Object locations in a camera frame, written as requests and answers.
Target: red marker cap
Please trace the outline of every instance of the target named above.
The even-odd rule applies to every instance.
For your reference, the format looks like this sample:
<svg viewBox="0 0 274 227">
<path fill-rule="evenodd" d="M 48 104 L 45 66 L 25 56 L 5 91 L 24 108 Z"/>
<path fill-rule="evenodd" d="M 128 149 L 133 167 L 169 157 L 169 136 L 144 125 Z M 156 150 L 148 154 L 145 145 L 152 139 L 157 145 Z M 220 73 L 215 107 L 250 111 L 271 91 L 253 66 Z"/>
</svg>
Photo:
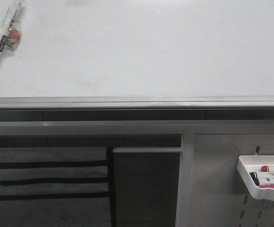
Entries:
<svg viewBox="0 0 274 227">
<path fill-rule="evenodd" d="M 261 167 L 261 171 L 262 171 L 262 172 L 269 172 L 268 166 L 262 166 L 262 167 Z"/>
</svg>

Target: white plastic holder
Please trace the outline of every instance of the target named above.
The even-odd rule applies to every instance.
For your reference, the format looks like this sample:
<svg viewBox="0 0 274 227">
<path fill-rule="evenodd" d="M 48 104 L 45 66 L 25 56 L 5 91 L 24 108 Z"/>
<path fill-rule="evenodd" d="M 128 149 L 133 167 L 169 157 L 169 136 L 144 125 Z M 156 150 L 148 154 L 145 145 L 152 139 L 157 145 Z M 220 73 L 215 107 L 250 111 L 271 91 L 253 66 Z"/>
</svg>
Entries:
<svg viewBox="0 0 274 227">
<path fill-rule="evenodd" d="M 250 172 L 260 172 L 261 166 L 274 166 L 274 155 L 241 155 L 237 170 L 253 198 L 274 201 L 274 188 L 259 188 L 249 175 Z"/>
</svg>

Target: whiteboard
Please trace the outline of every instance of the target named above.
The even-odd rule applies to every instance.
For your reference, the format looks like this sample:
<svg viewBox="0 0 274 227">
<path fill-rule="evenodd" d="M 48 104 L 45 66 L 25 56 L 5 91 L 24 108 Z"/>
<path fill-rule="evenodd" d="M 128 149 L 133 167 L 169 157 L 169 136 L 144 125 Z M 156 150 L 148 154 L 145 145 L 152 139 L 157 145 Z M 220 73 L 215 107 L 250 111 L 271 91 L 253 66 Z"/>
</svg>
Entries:
<svg viewBox="0 0 274 227">
<path fill-rule="evenodd" d="M 22 40 L 0 58 L 5 105 L 274 105 L 274 1 L 24 0 L 18 19 Z"/>
</svg>

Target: striped fabric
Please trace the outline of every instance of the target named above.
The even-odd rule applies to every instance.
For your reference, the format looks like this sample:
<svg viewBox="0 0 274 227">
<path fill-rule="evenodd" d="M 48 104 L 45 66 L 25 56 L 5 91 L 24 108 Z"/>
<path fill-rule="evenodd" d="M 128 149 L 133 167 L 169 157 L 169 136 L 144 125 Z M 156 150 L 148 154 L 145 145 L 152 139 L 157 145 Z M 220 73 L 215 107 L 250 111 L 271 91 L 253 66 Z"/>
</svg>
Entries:
<svg viewBox="0 0 274 227">
<path fill-rule="evenodd" d="M 0 148 L 0 227 L 115 226 L 109 157 L 110 148 Z"/>
</svg>

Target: gray fabric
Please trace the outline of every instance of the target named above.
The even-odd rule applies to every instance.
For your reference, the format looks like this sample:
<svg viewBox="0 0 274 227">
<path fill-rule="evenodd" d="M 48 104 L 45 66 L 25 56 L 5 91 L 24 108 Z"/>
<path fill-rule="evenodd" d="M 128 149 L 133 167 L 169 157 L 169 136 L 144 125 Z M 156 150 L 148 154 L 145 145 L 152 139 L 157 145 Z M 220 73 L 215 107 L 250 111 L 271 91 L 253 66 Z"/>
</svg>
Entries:
<svg viewBox="0 0 274 227">
<path fill-rule="evenodd" d="M 106 148 L 4 148 L 0 162 L 106 160 Z M 0 169 L 0 181 L 107 177 L 106 166 Z M 0 195 L 107 192 L 108 183 L 0 186 Z M 111 227 L 109 197 L 0 201 L 0 227 Z"/>
</svg>

